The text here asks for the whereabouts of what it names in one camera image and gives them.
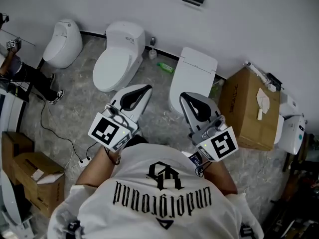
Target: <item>hand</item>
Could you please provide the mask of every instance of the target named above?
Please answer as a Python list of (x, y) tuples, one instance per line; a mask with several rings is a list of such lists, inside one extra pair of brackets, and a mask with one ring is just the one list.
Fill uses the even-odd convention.
[(18, 42), (16, 42), (15, 47), (11, 48), (10, 51), (13, 54), (16, 54), (21, 49), (21, 46), (22, 46), (22, 42), (21, 40), (19, 40)]

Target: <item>black triangle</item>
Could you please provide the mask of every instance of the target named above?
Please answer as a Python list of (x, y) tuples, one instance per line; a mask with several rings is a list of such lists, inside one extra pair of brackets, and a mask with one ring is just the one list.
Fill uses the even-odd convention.
[(174, 221), (163, 221), (163, 220), (160, 220), (160, 219), (158, 219), (158, 218), (156, 218), (156, 219), (157, 219), (157, 221), (159, 222), (159, 224), (160, 224), (163, 228), (165, 228), (166, 230), (168, 230), (169, 227), (174, 223)]

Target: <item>toilet brush holder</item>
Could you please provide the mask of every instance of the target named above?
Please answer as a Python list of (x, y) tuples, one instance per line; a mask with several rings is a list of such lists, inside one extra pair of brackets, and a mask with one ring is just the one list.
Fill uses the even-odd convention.
[(156, 52), (156, 50), (152, 49), (152, 50), (149, 51), (149, 58), (151, 60), (156, 59), (157, 56), (158, 56), (158, 53)]

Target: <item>wrist strap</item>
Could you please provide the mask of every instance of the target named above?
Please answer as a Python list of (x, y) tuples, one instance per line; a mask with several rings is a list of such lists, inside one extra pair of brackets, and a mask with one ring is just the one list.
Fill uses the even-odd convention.
[(112, 164), (113, 164), (113, 165), (119, 165), (119, 164), (120, 164), (120, 161), (121, 161), (121, 156), (118, 155), (118, 158), (116, 159), (116, 162), (114, 162), (114, 160), (111, 159), (111, 157), (110, 157), (110, 150), (107, 149), (105, 146), (103, 146), (103, 147), (104, 147), (104, 150), (105, 150), (107, 156), (109, 157), (110, 161), (112, 162)]

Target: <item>marble floor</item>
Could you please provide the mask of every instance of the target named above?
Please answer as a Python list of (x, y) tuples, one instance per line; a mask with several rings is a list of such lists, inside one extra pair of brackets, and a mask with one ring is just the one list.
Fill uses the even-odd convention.
[[(70, 67), (54, 69), (45, 63), (41, 69), (46, 76), (56, 74), (53, 89), (65, 91), (61, 101), (45, 107), (43, 124), (59, 136), (73, 141), (76, 153), (82, 159), (85, 158), (87, 148), (94, 143), (87, 135), (88, 129), (96, 113), (103, 111), (105, 104), (114, 95), (114, 92), (103, 93), (97, 90), (92, 80), (95, 62), (105, 49), (105, 39), (84, 35), (83, 44), (82, 52)], [(130, 85), (143, 83), (153, 86), (153, 95), (139, 122), (144, 137), (151, 143), (167, 144), (184, 151), (194, 150), (187, 139), (189, 129), (185, 119), (168, 108), (167, 99), (173, 75), (156, 65), (157, 62), (165, 62), (176, 67), (177, 61), (161, 55), (150, 60), (146, 51), (143, 58), (143, 63)], [(20, 131), (35, 141), (36, 151), (42, 151), (63, 167), (68, 164), (67, 195), (82, 169), (78, 166), (77, 156), (73, 154), (71, 157), (70, 142), (58, 139), (41, 127), (40, 114), (43, 105), (43, 101), (30, 95)], [(98, 145), (89, 150), (89, 156), (94, 156), (97, 147)], [(285, 157), (285, 152), (279, 149), (262, 152), (240, 148), (224, 160), (239, 191), (247, 194), (248, 204), (260, 222), (265, 219), (272, 206), (270, 200), (277, 199), (286, 184), (287, 178), (282, 173)], [(43, 226), (47, 224), (47, 220), (41, 215), (37, 216), (37, 219)]]

